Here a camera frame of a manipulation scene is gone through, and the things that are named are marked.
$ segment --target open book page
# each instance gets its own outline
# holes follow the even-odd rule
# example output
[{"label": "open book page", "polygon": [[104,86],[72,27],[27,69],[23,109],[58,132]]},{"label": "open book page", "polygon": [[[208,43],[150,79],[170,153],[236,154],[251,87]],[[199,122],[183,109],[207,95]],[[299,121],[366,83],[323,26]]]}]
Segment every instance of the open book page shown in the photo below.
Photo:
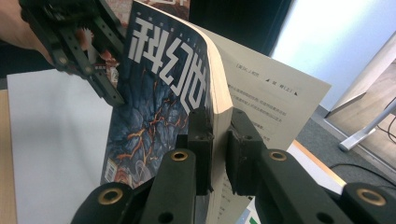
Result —
[{"label": "open book page", "polygon": [[134,2],[120,66],[126,105],[113,109],[102,183],[136,188],[154,177],[177,135],[187,133],[189,112],[205,106],[214,135],[208,214],[216,214],[233,107],[216,46],[183,20]]},{"label": "open book page", "polygon": [[202,30],[218,47],[233,105],[247,113],[268,148],[288,149],[330,85]]}]

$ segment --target paperback book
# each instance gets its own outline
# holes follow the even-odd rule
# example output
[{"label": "paperback book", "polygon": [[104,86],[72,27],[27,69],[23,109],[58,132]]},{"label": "paperback book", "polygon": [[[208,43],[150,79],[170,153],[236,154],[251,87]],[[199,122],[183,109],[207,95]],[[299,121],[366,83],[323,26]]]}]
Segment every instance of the paperback book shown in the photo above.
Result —
[{"label": "paperback book", "polygon": [[112,112],[101,182],[136,188],[154,177],[177,135],[187,133],[189,112],[204,106],[214,135],[208,210],[218,206],[233,103],[215,44],[186,21],[135,1],[117,89],[126,104]]}]

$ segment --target finger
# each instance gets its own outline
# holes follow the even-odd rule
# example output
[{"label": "finger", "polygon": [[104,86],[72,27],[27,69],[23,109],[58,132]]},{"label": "finger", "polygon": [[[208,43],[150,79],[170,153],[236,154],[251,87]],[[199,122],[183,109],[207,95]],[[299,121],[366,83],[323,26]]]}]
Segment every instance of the finger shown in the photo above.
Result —
[{"label": "finger", "polygon": [[44,47],[44,45],[40,42],[40,40],[38,40],[38,38],[35,37],[34,42],[35,42],[34,43],[35,49],[44,56],[44,58],[47,60],[47,62],[49,62],[51,65],[53,65],[53,60],[51,59],[49,52]]},{"label": "finger", "polygon": [[105,50],[104,52],[102,52],[102,53],[100,54],[100,57],[101,57],[103,60],[105,60],[105,61],[108,61],[108,60],[112,59],[111,53],[110,53],[108,50]]},{"label": "finger", "polygon": [[82,50],[88,49],[88,40],[85,36],[85,31],[83,29],[78,29],[76,31],[76,39],[78,40],[78,43],[81,46]]}]

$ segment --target book cover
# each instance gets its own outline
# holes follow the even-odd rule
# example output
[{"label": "book cover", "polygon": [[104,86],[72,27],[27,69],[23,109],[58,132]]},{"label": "book cover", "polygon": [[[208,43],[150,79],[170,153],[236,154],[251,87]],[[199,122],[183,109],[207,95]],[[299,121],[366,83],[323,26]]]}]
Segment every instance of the book cover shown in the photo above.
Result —
[{"label": "book cover", "polygon": [[[106,3],[110,6],[111,10],[120,20],[123,27],[128,26],[132,2],[134,0],[106,0]],[[152,7],[156,7],[164,12],[171,15],[177,16],[182,20],[187,21],[190,16],[190,0],[135,0]],[[119,72],[117,67],[119,62],[115,59],[109,59],[107,61],[100,58],[100,56],[95,52],[91,54],[91,60],[94,63],[95,69],[100,73],[107,74],[108,79],[113,84],[117,86]]]},{"label": "book cover", "polygon": [[138,2],[126,39],[118,91],[127,103],[113,109],[102,182],[135,188],[187,133],[189,112],[210,101],[210,69],[196,31]]}]

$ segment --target white wall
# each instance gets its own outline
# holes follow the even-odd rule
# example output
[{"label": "white wall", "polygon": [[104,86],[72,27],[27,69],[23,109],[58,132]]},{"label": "white wall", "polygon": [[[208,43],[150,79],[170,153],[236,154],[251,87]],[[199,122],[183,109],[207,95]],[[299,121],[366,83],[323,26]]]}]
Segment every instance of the white wall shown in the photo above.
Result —
[{"label": "white wall", "polygon": [[295,0],[272,58],[330,83],[332,111],[395,30],[394,0]]},{"label": "white wall", "polygon": [[346,93],[338,100],[333,108],[352,101],[362,93],[367,92],[377,78],[384,73],[389,65],[396,59],[396,31],[382,49],[367,64],[361,74],[355,79]]}]

